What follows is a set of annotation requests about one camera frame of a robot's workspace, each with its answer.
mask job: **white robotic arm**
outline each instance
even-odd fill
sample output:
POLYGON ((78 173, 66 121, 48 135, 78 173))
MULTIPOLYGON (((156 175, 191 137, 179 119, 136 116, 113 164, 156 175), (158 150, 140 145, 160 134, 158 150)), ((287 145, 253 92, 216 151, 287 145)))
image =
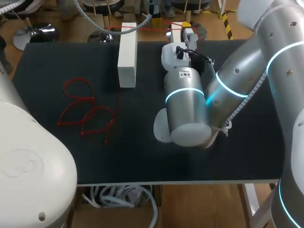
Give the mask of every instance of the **white robotic arm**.
MULTIPOLYGON (((183 143, 186 146, 206 146, 246 105, 267 75, 285 141, 284 171, 271 205, 277 228, 304 228, 303 6, 301 0, 242 0, 237 17, 255 34, 218 72, 214 72, 212 64, 207 64, 206 71, 214 77, 207 89, 201 89, 190 67, 177 66, 183 72, 190 72, 188 77, 181 77, 181 71, 176 69, 165 77, 166 94, 170 94, 171 85, 175 88, 177 85, 176 91, 180 92, 175 92, 176 100, 173 96, 166 99, 171 136, 176 129, 203 123, 212 128, 209 139, 190 141, 185 136, 195 135, 198 130, 189 127, 180 138, 189 140, 190 143, 183 143), (187 111, 181 115, 179 108, 187 111)), ((206 135, 208 128, 203 129, 205 132, 201 134, 206 135)))
POLYGON ((28 112, 0 62, 0 228, 63 228, 77 172, 68 149, 28 112))

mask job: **red string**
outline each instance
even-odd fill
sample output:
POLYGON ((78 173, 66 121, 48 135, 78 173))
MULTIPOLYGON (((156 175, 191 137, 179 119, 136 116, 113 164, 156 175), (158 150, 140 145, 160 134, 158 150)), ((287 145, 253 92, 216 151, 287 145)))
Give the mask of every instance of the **red string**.
POLYGON ((77 99, 76 101, 72 102, 71 104, 69 104, 65 109, 64 111, 62 112, 61 116, 60 116, 60 119, 57 123, 57 126, 62 126, 62 125, 74 125, 74 124, 81 124, 85 121, 88 121, 92 116, 89 116, 87 118, 83 118, 82 120, 79 120, 79 121, 71 121, 71 122, 65 122, 65 121, 62 121, 63 119, 63 116, 66 114, 66 112, 71 108, 73 107, 74 105, 80 103, 80 102, 91 102, 93 106, 95 106, 94 102, 92 99, 90 98, 81 98, 81 99, 77 99))
POLYGON ((109 135, 110 135, 110 129, 111 129, 111 126, 113 125, 114 123, 114 120, 116 119, 116 116, 117 116, 117 113, 118 113, 118 106, 119 106, 119 96, 120 96, 120 86, 119 86, 119 78, 118 78, 118 74, 117 74, 117 71, 115 71, 115 75, 116 75, 116 80, 117 80, 117 86, 118 86, 118 95, 117 95, 117 104, 116 104, 116 108, 115 108, 115 111, 112 112, 112 110, 107 107, 107 106, 95 106, 95 98, 94 98, 94 92, 93 92, 93 89, 92 89, 92 86, 91 84, 84 78, 73 78, 73 79, 70 79, 68 81, 66 81, 63 85, 63 92, 65 93, 66 96, 68 97, 71 97, 73 99, 76 99, 74 102, 72 102, 71 104, 69 104, 65 109, 64 111, 62 112, 61 116, 60 116, 60 119, 57 123, 57 126, 61 126, 61 125, 73 125, 73 124, 81 124, 81 136, 84 137, 85 135, 87 134, 93 134, 93 133, 100 133, 104 130, 107 130, 107 133, 106 133, 106 140, 105 140, 105 143, 108 143, 108 138, 109 138, 109 135), (86 84, 89 85, 90 89, 91 89, 91 93, 92 93, 92 96, 91 97, 80 97, 80 96, 74 96, 74 95, 70 95, 68 92, 66 92, 66 87, 74 82, 74 81, 82 81, 82 82, 85 82, 86 84), (78 104, 80 102, 91 102, 92 105, 93 105, 93 108, 91 110, 89 110, 85 115, 84 115, 84 118, 82 120, 79 120, 79 121, 71 121, 71 122, 64 122, 62 121, 63 119, 63 116, 66 114, 66 112, 72 107, 74 106, 75 104, 78 104), (86 121, 88 121, 89 119, 91 119, 91 117, 96 113, 97 110, 99 109, 105 109, 107 111, 110 112, 111 114, 111 121, 105 126, 105 127, 102 127, 98 130, 92 130, 92 131, 84 131, 84 124, 86 121))

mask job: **white sticker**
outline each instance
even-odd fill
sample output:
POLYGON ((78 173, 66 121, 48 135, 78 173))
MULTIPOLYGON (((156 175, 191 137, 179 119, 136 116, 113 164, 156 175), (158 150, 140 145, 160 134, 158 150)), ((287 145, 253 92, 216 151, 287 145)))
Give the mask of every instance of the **white sticker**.
POLYGON ((180 71, 180 78, 191 78, 190 71, 180 71))

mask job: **dark gray mat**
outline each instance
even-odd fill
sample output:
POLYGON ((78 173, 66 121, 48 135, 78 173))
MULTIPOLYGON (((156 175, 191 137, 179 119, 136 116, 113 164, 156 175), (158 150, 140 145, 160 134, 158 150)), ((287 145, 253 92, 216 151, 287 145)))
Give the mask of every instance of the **dark gray mat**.
MULTIPOLYGON (((215 58, 217 70, 243 41, 204 41, 201 53, 215 58)), ((63 84, 75 77, 88 79, 98 105, 115 108, 115 66, 118 45, 95 43, 33 43, 27 45, 13 79, 28 110, 39 123, 71 151, 77 165, 78 184, 137 181, 226 181, 280 178, 284 145, 268 82, 233 120, 226 138, 220 134, 207 150, 158 142, 153 135, 157 112, 164 108, 161 64, 165 42, 139 42, 137 86, 122 89, 117 120, 109 143, 105 133, 84 140, 80 126, 57 127, 64 108, 73 100, 63 94, 63 84)), ((79 83, 75 95, 89 95, 79 83)), ((91 107, 75 107, 66 119, 81 119, 91 107)), ((101 112, 86 128, 109 120, 101 112)))

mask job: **metal stool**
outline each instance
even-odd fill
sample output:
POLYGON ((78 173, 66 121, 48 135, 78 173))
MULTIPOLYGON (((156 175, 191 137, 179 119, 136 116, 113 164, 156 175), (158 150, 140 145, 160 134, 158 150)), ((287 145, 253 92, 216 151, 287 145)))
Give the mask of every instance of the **metal stool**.
MULTIPOLYGON (((102 14, 104 19, 104 28, 110 28, 109 14, 114 14, 123 5, 124 0, 83 0, 84 7, 87 11, 102 14)), ((120 37, 115 37, 113 35, 104 34, 97 30, 93 32, 89 38, 88 42, 113 42, 118 41, 120 37)))
POLYGON ((201 3, 200 0, 171 0, 171 4, 186 13, 185 21, 188 23, 191 21, 191 11, 203 9, 208 6, 208 3, 201 3))

